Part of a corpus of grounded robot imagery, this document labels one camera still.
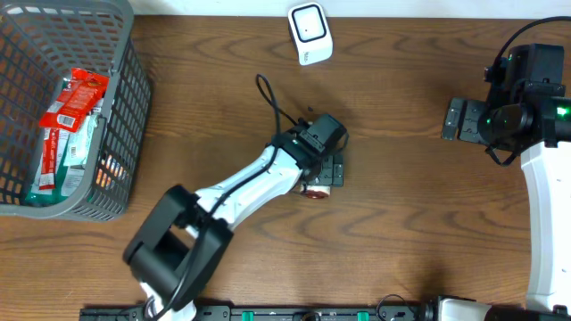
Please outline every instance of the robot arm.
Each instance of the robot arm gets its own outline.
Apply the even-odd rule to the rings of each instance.
[[[536,144],[521,155],[532,230],[532,268],[527,308],[571,309],[571,143]]]
[[[180,185],[165,193],[123,253],[149,297],[146,312],[151,319],[194,318],[193,299],[210,280],[234,229],[265,203],[299,183],[315,183],[324,172],[325,177],[337,176],[331,185],[342,185],[336,146],[343,136],[346,129],[330,115],[314,123],[300,119],[274,136],[257,160],[223,182],[195,193]],[[333,158],[340,169],[336,172],[330,166]],[[193,236],[194,246],[180,241],[172,227]]]
[[[443,138],[487,147],[492,159],[508,166],[521,156],[529,192],[532,268],[527,310],[506,309],[460,298],[424,305],[419,320],[569,320],[571,309],[571,100],[561,85],[564,52],[555,45],[520,45],[501,54],[521,32],[550,21],[533,22],[502,48],[485,80],[492,83],[485,102],[452,99]],[[500,161],[496,150],[511,152]]]

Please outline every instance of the black cable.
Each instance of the black cable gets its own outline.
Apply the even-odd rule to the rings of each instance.
[[[508,40],[508,42],[500,49],[500,52],[496,56],[496,59],[493,61],[494,67],[497,67],[500,65],[501,57],[502,57],[503,53],[506,52],[509,45],[511,45],[511,43],[517,38],[517,36],[521,35],[524,31],[526,31],[530,28],[533,28],[537,25],[541,25],[543,23],[548,23],[548,22],[554,22],[554,21],[571,21],[571,16],[558,16],[558,17],[550,17],[550,18],[545,18],[545,19],[539,19],[538,21],[534,21],[534,22],[531,22],[531,23],[525,25],[523,28],[518,30],[513,36],[511,36],[511,38]]]
[[[264,93],[263,89],[261,88],[260,79],[262,79],[264,81],[264,83],[266,84],[266,88],[268,89],[269,96],[271,97],[271,100],[268,99],[268,97]],[[281,126],[279,125],[279,113],[280,113],[279,111],[280,111],[280,109],[277,105],[277,100],[276,100],[276,97],[274,96],[274,92],[271,89],[271,85],[269,84],[269,81],[266,79],[266,77],[264,77],[261,74],[256,75],[256,85],[257,85],[258,89],[260,90],[261,95],[264,96],[264,98],[266,98],[266,100],[269,102],[269,105],[272,106],[274,109],[274,114],[276,117],[276,136],[279,136],[281,134]],[[216,203],[214,203],[214,206],[212,206],[212,209],[209,212],[209,217],[211,218],[212,215],[214,215],[214,213],[216,213],[216,210],[218,209],[218,207],[220,207],[220,205],[222,205],[233,192],[237,191],[240,187],[248,184],[248,182],[252,181],[256,177],[261,175],[263,172],[267,171],[272,166],[274,161],[276,160],[276,157],[277,157],[277,147],[274,147],[274,152],[271,154],[271,157],[270,157],[268,163],[266,165],[264,165],[263,168],[261,168],[260,170],[258,170],[255,173],[253,173],[251,176],[244,179],[240,183],[234,185],[232,188],[230,188],[224,194],[222,194],[220,196],[220,198],[218,198]],[[169,302],[167,302],[167,304],[164,306],[164,308],[159,313],[154,315],[154,317],[146,319],[145,321],[158,321],[161,317],[163,317],[172,308],[174,303],[178,300],[178,294],[180,293],[180,289],[182,289],[182,287],[184,286],[184,284],[186,282],[186,278],[188,277],[188,273],[190,273],[190,270],[191,270],[190,267],[192,266],[192,264],[193,264],[193,261],[191,261],[191,260],[189,260],[186,263],[185,271],[183,272],[182,276],[180,277],[180,280],[178,281],[178,284],[177,284],[177,287],[175,288],[175,291],[170,296]]]
[[[289,119],[289,121],[291,121],[292,124],[294,124],[294,126],[297,126],[297,121],[295,121],[285,111],[282,111],[281,108],[277,107],[277,100],[276,100],[276,97],[274,96],[273,92],[269,93],[269,95],[271,96],[271,100],[266,96],[266,93],[261,89],[260,81],[258,80],[258,76],[260,76],[262,79],[264,79],[264,82],[266,83],[266,87],[268,88],[268,91],[271,91],[271,87],[269,86],[269,82],[266,79],[266,77],[264,77],[263,75],[260,75],[260,74],[256,75],[256,86],[258,87],[258,90],[260,90],[261,96],[264,97],[264,99],[266,100],[266,102],[269,103],[270,106],[272,106],[273,108],[277,108],[277,111],[279,111],[280,114],[282,114],[284,117]]]
[[[262,79],[264,81],[264,83],[266,84],[266,88],[268,89],[269,96],[271,97],[271,100],[266,96],[266,93],[264,93],[264,90],[261,88],[260,79]],[[258,90],[260,90],[261,95],[268,101],[269,105],[272,106],[274,109],[274,113],[276,115],[276,136],[279,136],[279,135],[281,135],[281,126],[279,125],[280,109],[279,109],[279,106],[277,105],[277,100],[276,100],[276,97],[274,96],[274,92],[273,92],[273,90],[271,90],[271,85],[269,84],[269,81],[266,79],[265,76],[263,76],[261,74],[257,74],[256,75],[256,86],[258,87]],[[263,168],[261,168],[260,170],[258,170],[257,172],[255,172],[254,174],[249,176],[248,178],[244,179],[240,183],[234,185],[232,188],[230,188],[224,194],[222,194],[220,196],[220,198],[216,201],[214,206],[212,206],[212,210],[210,211],[209,215],[210,216],[214,215],[214,213],[216,213],[216,210],[218,209],[218,207],[220,207],[220,205],[222,205],[224,203],[224,201],[233,192],[237,191],[240,187],[248,184],[250,181],[252,181],[256,177],[261,175],[266,170],[268,170],[271,167],[271,165],[274,163],[274,161],[276,160],[276,156],[277,156],[277,148],[274,148],[274,152],[271,154],[271,158],[269,159],[268,163],[266,165],[264,165]]]
[[[409,306],[409,303],[408,303],[406,300],[404,300],[404,299],[402,298],[402,296],[400,296],[399,294],[389,294],[389,295],[385,296],[383,299],[381,299],[380,302],[378,302],[378,305],[377,305],[377,317],[378,317],[379,320],[381,320],[381,321],[386,321],[384,317],[381,317],[381,308],[383,307],[383,302],[384,302],[386,299],[390,298],[390,297],[396,297],[396,298],[401,299],[402,302],[404,302],[404,305],[405,305],[407,308],[409,308],[410,312],[411,312],[412,315],[414,316],[414,314],[415,314],[415,313],[414,313],[414,310]]]

